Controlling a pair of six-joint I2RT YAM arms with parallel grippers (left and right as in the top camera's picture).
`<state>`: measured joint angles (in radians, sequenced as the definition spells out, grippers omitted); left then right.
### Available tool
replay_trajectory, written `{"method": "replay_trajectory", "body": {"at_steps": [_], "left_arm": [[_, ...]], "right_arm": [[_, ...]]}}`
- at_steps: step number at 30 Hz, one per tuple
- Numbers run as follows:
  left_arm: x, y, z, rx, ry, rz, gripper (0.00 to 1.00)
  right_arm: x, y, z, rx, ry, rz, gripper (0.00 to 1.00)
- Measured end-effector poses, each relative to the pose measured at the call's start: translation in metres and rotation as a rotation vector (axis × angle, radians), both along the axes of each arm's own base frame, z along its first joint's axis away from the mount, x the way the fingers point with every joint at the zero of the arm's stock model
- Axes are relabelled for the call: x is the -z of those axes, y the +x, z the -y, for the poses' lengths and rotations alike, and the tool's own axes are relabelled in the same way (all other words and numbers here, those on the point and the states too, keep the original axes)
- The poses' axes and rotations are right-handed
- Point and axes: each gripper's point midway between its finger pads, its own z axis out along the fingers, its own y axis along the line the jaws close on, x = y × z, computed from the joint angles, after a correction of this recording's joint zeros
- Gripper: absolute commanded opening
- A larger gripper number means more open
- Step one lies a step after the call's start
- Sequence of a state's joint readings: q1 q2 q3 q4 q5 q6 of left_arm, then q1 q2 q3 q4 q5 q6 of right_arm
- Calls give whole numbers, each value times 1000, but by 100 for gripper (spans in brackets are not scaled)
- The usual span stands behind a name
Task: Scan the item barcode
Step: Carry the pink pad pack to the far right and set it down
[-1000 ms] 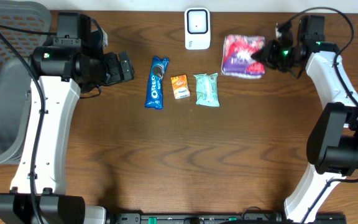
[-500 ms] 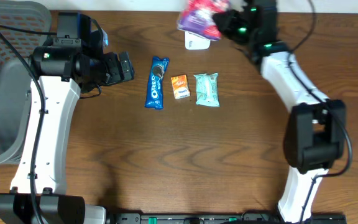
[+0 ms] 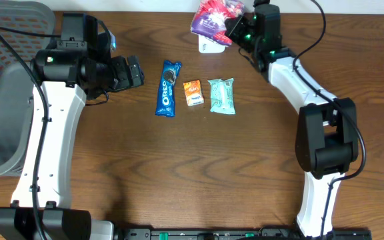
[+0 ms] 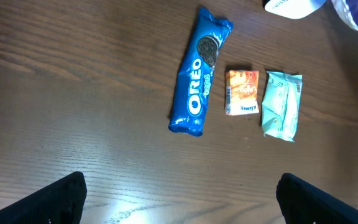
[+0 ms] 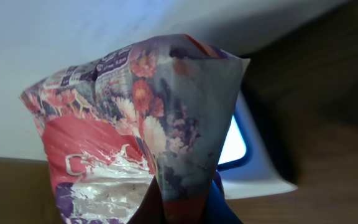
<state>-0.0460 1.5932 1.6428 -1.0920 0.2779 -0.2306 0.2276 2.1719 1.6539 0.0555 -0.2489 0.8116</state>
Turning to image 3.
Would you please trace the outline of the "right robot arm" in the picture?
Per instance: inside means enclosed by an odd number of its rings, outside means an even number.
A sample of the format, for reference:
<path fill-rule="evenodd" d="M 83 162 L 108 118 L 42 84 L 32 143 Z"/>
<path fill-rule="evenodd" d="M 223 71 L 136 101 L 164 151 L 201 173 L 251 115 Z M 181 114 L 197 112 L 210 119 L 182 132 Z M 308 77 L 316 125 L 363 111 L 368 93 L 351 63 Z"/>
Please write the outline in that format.
<path fill-rule="evenodd" d="M 266 82 L 277 88 L 298 113 L 295 155 L 305 173 L 303 200 L 290 239 L 348 239 L 332 224 L 337 191 L 350 164 L 364 150 L 357 127 L 356 106 L 320 86 L 304 70 L 299 56 L 282 44 L 281 16 L 255 13 L 225 21 L 226 36 L 251 54 L 251 62 Z"/>

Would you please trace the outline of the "orange tissue packet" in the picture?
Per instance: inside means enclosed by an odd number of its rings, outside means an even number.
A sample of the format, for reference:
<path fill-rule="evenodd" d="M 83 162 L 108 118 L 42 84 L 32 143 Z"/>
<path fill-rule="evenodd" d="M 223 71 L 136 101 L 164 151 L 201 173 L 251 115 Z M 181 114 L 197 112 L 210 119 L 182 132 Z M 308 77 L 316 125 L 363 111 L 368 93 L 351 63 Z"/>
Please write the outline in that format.
<path fill-rule="evenodd" d="M 200 80 L 185 82 L 183 84 L 188 107 L 200 105 L 205 102 Z"/>

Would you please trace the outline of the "blue Oreo cookie pack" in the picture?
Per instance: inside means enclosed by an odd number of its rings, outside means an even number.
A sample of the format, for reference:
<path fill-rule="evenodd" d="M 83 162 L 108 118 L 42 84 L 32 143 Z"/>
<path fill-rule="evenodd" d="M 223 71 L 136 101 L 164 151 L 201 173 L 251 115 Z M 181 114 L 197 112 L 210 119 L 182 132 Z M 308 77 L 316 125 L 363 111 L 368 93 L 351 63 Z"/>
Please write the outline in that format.
<path fill-rule="evenodd" d="M 168 60 L 164 61 L 157 94 L 156 116 L 175 116 L 174 87 L 181 67 L 182 64 L 179 61 L 174 63 Z"/>

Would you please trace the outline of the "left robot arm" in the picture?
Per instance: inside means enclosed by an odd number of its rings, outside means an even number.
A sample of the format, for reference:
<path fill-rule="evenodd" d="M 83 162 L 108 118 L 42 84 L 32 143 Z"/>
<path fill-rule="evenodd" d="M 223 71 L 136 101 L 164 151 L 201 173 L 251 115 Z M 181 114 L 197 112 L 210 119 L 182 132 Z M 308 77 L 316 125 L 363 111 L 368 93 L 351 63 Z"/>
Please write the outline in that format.
<path fill-rule="evenodd" d="M 0 207 L 5 239 L 122 239 L 116 225 L 71 208 L 71 160 L 79 118 L 88 99 L 144 84 L 137 56 L 84 50 L 38 52 L 38 85 L 25 164 L 8 207 Z"/>

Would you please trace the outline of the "red purple pad pack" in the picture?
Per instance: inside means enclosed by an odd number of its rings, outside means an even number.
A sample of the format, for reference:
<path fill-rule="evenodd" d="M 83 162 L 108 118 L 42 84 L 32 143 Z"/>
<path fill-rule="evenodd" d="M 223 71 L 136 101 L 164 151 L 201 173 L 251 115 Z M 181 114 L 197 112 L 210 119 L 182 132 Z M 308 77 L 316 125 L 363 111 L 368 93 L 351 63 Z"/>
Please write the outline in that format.
<path fill-rule="evenodd" d="M 242 15 L 244 10 L 245 5 L 240 0 L 201 0 L 190 30 L 220 45 L 230 46 L 232 40 L 225 36 L 225 21 Z"/>

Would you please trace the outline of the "mint green wipes pack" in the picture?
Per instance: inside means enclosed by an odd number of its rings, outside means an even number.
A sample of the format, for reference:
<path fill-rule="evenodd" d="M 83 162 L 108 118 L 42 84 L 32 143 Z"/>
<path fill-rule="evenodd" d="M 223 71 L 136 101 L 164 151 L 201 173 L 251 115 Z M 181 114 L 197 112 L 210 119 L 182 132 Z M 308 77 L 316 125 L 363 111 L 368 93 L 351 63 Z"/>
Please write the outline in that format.
<path fill-rule="evenodd" d="M 234 78 L 222 80 L 208 80 L 210 85 L 210 112 L 226 115 L 235 115 L 235 105 L 233 97 Z"/>

